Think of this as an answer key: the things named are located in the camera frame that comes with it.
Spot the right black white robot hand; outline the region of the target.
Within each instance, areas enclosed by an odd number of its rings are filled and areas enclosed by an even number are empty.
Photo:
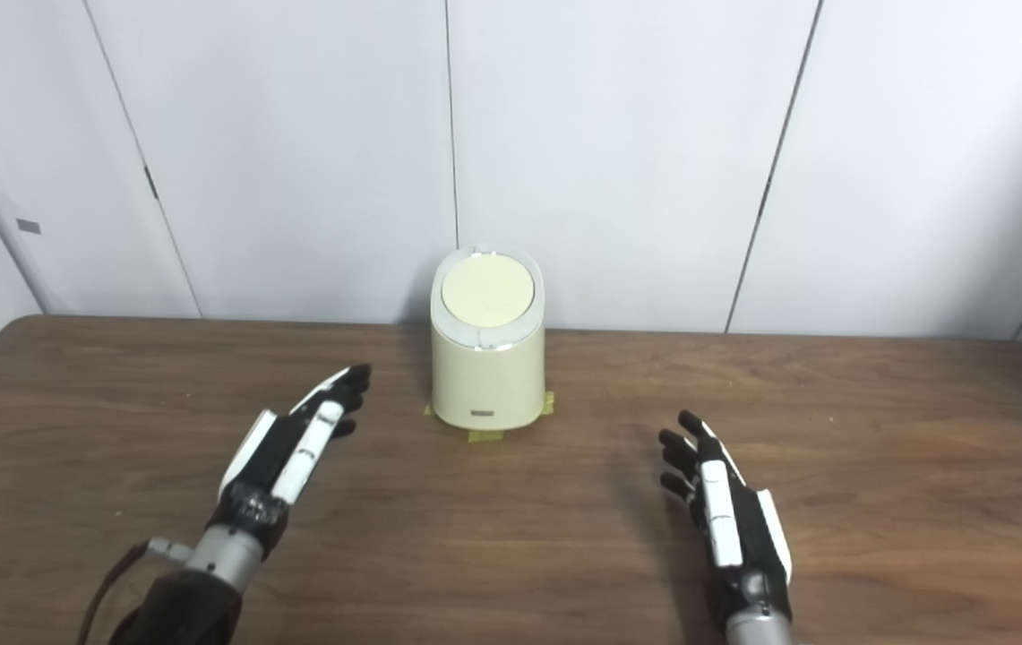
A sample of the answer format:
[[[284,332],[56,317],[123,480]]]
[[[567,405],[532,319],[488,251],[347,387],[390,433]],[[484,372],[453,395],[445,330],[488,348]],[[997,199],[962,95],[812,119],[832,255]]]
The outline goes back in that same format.
[[[659,430],[669,472],[659,483],[682,499],[691,526],[707,539],[706,600],[711,620],[730,633],[743,614],[794,621],[793,559],[773,495],[745,482],[726,445],[689,409],[677,418],[682,433]]]

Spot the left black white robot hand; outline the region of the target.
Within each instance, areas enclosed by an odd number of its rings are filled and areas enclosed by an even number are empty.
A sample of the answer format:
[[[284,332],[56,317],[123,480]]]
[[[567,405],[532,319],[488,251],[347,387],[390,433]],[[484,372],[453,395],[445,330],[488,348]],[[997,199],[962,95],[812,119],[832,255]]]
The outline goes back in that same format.
[[[258,414],[221,478],[206,526],[256,539],[268,558],[326,446],[355,432],[352,413],[364,405],[372,371],[370,364],[351,365],[315,385],[286,414]]]

